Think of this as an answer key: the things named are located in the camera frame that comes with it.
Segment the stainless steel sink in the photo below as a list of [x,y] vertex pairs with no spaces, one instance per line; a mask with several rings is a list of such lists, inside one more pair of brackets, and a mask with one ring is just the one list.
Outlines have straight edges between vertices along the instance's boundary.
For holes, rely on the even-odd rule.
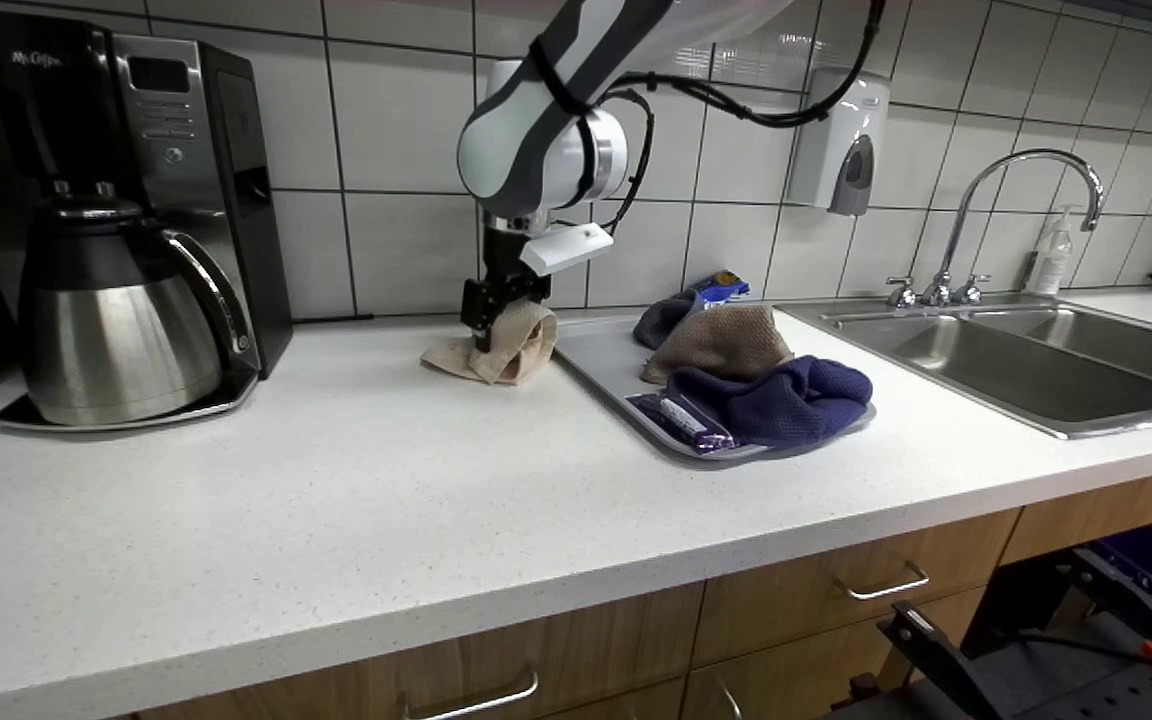
[[790,308],[1053,437],[1152,423],[1152,331],[1068,302]]

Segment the cabinet drawer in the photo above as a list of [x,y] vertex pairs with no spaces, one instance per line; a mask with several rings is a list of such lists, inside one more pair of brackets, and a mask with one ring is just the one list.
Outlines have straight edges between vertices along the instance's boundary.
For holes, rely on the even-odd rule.
[[893,595],[923,599],[986,585],[1011,520],[1015,513],[1002,513],[711,581],[705,588],[697,661],[857,624],[879,615]]
[[701,585],[143,711],[143,720],[413,720],[492,702],[540,720],[680,680]]
[[1019,513],[1004,563],[1152,522],[1152,479],[1064,497]]
[[[922,605],[945,637],[962,638],[986,588]],[[848,624],[768,651],[705,664],[690,680],[683,720],[793,717],[816,720],[848,701],[848,680],[879,672],[893,644],[875,624]]]
[[683,706],[683,680],[678,683],[661,683],[661,686],[643,686],[631,695],[618,695],[603,702],[584,702],[548,720],[678,720]]

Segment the coffee maker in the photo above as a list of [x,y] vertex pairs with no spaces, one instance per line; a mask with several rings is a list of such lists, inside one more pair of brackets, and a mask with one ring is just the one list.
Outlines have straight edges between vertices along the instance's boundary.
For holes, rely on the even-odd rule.
[[21,363],[53,428],[209,414],[288,345],[251,68],[191,43],[221,68],[200,87],[179,57],[127,46],[83,18],[0,10],[0,121],[42,185]]

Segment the coffee maker base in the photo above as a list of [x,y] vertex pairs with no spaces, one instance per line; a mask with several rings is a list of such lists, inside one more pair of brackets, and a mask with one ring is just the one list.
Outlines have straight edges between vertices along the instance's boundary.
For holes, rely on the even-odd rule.
[[42,409],[27,396],[17,396],[9,409],[0,409],[0,428],[6,432],[34,432],[34,437],[104,437],[104,432],[173,428],[173,423],[191,423],[191,421],[209,421],[209,414],[230,414],[230,412],[245,409],[251,387],[257,387],[257,374],[230,380],[211,396],[203,396],[179,412],[125,421],[125,423],[53,423],[42,414]]

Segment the sink faucet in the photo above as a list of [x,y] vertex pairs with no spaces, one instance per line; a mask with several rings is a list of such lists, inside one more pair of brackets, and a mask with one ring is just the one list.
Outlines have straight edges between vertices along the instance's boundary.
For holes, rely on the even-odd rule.
[[1008,150],[1008,157],[993,161],[993,164],[969,185],[966,203],[962,203],[962,217],[951,220],[951,232],[950,232],[945,260],[939,260],[928,291],[922,297],[923,302],[962,302],[962,298],[978,298],[978,297],[980,297],[978,279],[969,279],[962,291],[950,287],[950,269],[951,269],[951,255],[962,252],[962,235],[966,235],[966,220],[969,220],[971,196],[978,196],[978,186],[980,186],[993,173],[1002,173],[1002,167],[1011,164],[1011,161],[1027,161],[1027,157],[1043,157],[1043,161],[1068,164],[1074,173],[1083,174],[1083,185],[1087,185],[1083,232],[1095,229],[1101,207],[1104,207],[1104,185],[1101,185],[1101,174],[1091,173],[1087,161],[1079,161],[1077,150],[1064,150],[1064,148],[1019,148],[1019,150]]

